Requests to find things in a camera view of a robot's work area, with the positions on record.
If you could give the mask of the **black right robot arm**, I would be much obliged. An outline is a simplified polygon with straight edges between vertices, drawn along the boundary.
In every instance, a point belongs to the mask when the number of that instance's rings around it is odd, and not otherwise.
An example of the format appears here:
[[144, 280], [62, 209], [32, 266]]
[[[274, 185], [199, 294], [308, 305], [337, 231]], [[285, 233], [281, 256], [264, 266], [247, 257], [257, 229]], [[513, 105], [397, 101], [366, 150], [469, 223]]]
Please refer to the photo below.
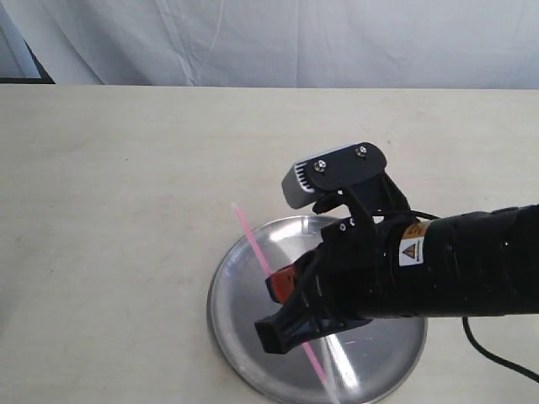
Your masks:
[[538, 208], [421, 221], [386, 174], [324, 190], [316, 213], [349, 216], [266, 279], [280, 309], [254, 326], [265, 352], [377, 319], [480, 317], [538, 311]]

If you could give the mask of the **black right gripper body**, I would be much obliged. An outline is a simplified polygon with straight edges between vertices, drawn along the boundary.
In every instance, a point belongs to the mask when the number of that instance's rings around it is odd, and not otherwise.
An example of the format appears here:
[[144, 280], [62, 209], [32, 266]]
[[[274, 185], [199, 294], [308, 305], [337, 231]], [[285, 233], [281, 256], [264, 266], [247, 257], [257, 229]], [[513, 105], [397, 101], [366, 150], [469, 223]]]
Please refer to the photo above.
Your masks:
[[323, 232], [318, 282], [328, 308], [339, 319], [398, 318], [397, 238], [411, 223], [408, 200], [386, 173], [323, 196], [317, 214], [346, 206], [350, 218]]

